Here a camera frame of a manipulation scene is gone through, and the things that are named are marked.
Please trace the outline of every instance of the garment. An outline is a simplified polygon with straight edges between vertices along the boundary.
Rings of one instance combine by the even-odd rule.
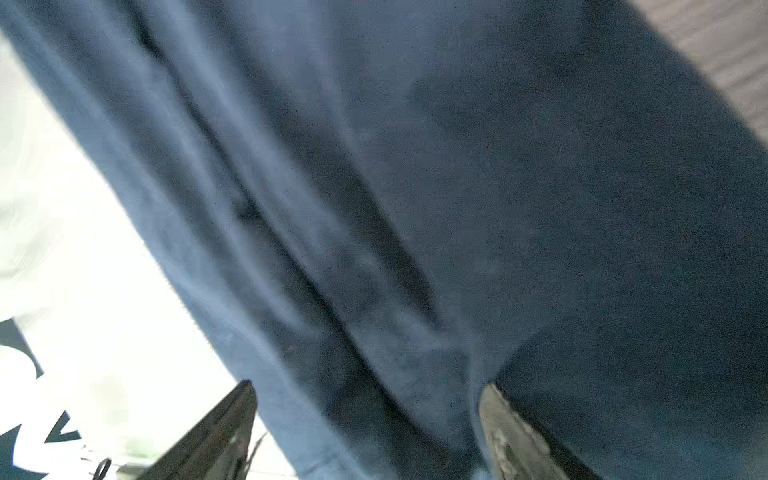
[[[622,2],[12,0],[0,22],[301,478],[736,478],[766,153]]]

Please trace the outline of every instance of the blue fabric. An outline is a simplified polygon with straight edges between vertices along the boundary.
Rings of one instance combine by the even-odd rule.
[[[487,478],[494,380],[603,478],[745,474],[766,152],[624,3],[0,25],[301,478]]]

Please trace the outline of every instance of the wooden surface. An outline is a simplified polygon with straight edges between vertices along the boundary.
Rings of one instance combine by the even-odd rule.
[[[768,0],[631,0],[768,144]]]

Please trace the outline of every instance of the gray wrinkled fabric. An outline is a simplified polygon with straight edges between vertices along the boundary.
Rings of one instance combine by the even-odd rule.
[[[301,478],[487,475],[496,379],[613,478],[738,478],[766,153],[624,3],[9,0]]]

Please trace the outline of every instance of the blue cloth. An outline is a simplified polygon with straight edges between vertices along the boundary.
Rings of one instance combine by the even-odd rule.
[[[737,478],[766,152],[622,2],[6,0],[301,478],[487,478],[490,381],[606,479]]]

